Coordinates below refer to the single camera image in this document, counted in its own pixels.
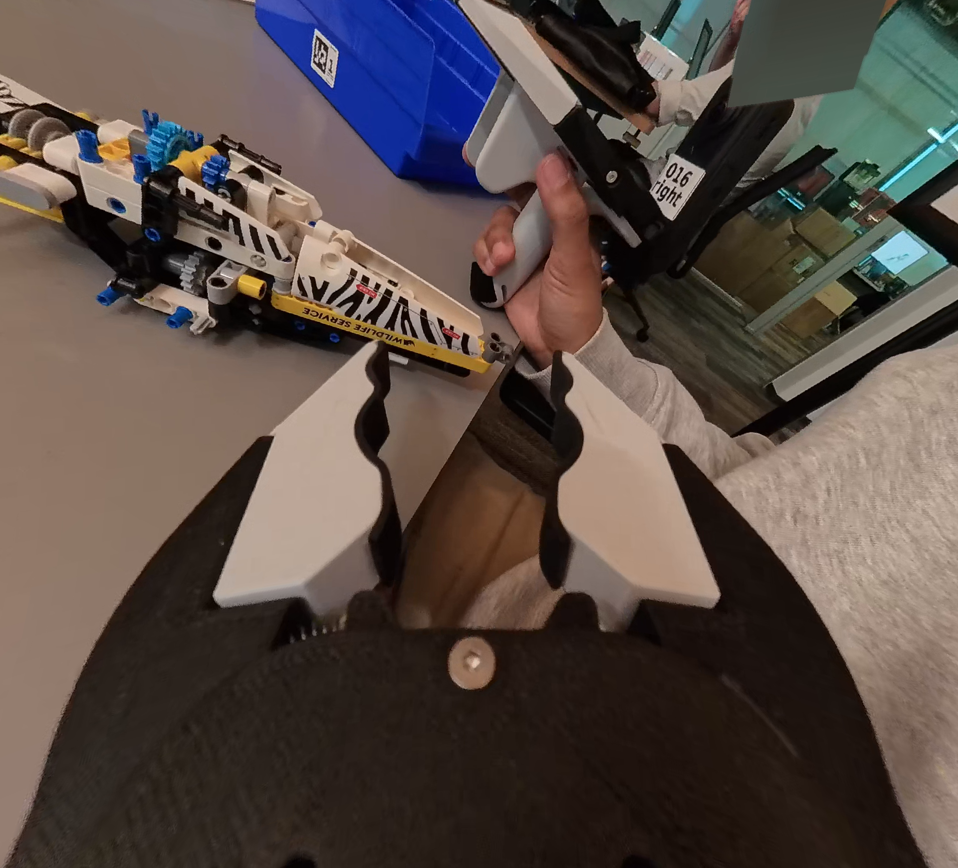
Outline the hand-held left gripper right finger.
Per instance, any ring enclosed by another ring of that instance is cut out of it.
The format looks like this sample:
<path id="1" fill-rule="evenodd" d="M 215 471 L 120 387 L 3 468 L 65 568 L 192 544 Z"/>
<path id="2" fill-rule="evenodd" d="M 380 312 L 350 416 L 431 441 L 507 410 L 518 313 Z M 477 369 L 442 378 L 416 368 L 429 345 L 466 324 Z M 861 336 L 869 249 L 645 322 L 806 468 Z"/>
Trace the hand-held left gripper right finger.
<path id="1" fill-rule="evenodd" d="M 550 398 L 558 475 L 546 497 L 540 570 L 624 630 L 646 602 L 712 610 L 719 586 L 656 432 L 569 353 Z"/>

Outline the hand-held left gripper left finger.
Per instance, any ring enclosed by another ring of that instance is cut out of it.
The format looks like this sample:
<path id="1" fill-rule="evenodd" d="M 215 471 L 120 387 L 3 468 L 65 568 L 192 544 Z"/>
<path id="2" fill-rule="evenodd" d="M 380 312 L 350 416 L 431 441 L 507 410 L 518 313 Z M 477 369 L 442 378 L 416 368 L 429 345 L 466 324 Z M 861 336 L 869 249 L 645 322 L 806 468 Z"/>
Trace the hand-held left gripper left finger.
<path id="1" fill-rule="evenodd" d="M 398 583 L 402 528 L 380 456 L 390 389 L 389 353 L 368 343 L 274 429 L 214 590 L 220 607 L 299 599 L 325 618 Z"/>

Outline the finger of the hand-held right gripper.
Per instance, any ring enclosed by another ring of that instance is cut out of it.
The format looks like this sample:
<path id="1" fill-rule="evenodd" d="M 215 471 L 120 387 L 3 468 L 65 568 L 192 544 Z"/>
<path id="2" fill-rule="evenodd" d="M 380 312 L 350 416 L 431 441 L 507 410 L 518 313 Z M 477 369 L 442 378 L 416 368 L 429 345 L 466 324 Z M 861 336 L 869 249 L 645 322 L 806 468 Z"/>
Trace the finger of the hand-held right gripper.
<path id="1" fill-rule="evenodd" d="M 489 0 L 457 0 L 499 65 L 499 76 L 464 147 L 480 186 L 492 194 L 534 180 L 562 141 L 557 126 L 581 108 L 572 88 L 521 18 Z"/>

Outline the lego helicopter model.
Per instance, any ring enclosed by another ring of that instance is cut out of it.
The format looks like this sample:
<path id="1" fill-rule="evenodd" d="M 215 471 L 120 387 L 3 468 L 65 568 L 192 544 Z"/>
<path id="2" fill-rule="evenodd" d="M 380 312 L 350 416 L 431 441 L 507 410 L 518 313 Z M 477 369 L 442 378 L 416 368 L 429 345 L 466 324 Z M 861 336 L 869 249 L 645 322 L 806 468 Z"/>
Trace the lego helicopter model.
<path id="1" fill-rule="evenodd" d="M 281 166 L 144 110 L 96 121 L 2 85 L 2 204 L 51 217 L 133 301 L 193 335 L 246 329 L 299 342 L 382 343 L 458 376 L 513 347 L 437 287 L 322 219 Z"/>

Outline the person's right forearm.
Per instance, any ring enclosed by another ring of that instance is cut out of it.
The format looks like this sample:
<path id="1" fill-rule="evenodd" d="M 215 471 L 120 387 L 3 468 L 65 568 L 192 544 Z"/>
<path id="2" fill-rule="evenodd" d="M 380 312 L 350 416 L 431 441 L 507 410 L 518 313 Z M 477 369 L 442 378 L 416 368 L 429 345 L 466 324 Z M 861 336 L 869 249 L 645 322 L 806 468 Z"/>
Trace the person's right forearm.
<path id="1" fill-rule="evenodd" d="M 773 451 L 774 444 L 759 434 L 735 438 L 710 423 L 672 370 L 630 353 L 606 311 L 597 333 L 575 358 L 662 443 L 682 449 L 712 480 Z"/>

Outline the person's right hand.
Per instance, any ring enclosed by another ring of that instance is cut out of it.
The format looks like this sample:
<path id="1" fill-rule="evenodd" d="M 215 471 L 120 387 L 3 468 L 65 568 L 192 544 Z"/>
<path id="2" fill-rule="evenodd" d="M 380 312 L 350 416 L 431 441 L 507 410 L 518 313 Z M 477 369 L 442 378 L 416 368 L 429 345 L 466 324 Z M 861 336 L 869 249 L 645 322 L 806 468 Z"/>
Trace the person's right hand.
<path id="1" fill-rule="evenodd" d="M 541 371 L 557 352 L 578 353 L 602 328 L 605 311 L 586 202 L 566 159 L 558 153 L 545 156 L 535 185 L 552 228 L 552 248 L 506 302 L 505 312 L 535 370 Z"/>

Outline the dark cloth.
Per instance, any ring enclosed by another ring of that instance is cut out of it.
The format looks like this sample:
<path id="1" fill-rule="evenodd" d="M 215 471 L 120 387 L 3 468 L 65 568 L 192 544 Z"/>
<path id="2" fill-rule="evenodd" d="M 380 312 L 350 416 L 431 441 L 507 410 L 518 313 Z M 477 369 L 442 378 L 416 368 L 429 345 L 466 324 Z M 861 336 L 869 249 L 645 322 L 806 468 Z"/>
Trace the dark cloth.
<path id="1" fill-rule="evenodd" d="M 561 72 L 592 109 L 615 114 L 646 110 L 655 97 L 653 76 L 638 60 L 641 24 L 617 24 L 599 0 L 576 0 L 570 12 L 554 0 L 509 0 L 516 15 L 558 56 Z"/>

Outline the black office chair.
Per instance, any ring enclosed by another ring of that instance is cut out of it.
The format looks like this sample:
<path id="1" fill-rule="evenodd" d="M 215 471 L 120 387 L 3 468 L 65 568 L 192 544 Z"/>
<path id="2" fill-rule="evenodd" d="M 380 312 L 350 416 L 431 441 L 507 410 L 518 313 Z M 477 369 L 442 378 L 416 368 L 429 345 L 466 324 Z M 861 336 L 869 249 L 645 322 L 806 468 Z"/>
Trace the black office chair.
<path id="1" fill-rule="evenodd" d="M 660 272 L 681 279 L 704 254 L 719 231 L 734 217 L 803 178 L 836 154 L 834 148 L 813 146 L 780 170 L 745 183 L 746 173 L 784 128 L 794 109 L 792 100 L 729 108 L 730 83 L 712 98 L 701 118 L 689 129 L 669 157 L 662 177 L 690 177 L 698 167 L 697 184 L 683 181 L 677 194 L 673 227 L 664 239 Z"/>

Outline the stack of cardboard boxes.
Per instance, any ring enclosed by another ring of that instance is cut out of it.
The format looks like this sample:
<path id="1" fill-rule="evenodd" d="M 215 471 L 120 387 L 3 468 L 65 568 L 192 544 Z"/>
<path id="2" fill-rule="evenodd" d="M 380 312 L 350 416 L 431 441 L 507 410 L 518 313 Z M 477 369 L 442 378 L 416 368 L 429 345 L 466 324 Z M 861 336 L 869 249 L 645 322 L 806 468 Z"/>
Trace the stack of cardboard boxes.
<path id="1" fill-rule="evenodd" d="M 821 209 L 777 222 L 746 211 L 725 223 L 693 270 L 732 297 L 754 323 L 856 240 L 853 230 Z"/>

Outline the blue plastic bin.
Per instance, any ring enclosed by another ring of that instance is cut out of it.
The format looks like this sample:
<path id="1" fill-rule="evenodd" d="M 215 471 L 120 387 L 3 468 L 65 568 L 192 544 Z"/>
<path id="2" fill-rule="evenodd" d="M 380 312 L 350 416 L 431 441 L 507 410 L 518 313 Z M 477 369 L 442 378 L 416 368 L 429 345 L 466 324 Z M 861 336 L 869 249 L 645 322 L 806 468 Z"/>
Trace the blue plastic bin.
<path id="1" fill-rule="evenodd" d="M 256 0 L 258 25 L 387 168 L 478 185 L 462 156 L 499 74 L 450 0 Z"/>

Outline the grey zip hoodie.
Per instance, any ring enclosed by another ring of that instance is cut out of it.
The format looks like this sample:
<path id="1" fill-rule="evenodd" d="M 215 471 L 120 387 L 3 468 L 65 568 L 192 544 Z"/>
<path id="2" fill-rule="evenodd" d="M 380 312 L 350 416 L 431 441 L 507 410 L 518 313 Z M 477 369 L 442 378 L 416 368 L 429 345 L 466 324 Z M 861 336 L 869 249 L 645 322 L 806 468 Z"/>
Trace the grey zip hoodie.
<path id="1" fill-rule="evenodd" d="M 712 480 L 836 642 L 928 866 L 956 866 L 956 348 L 882 363 Z"/>

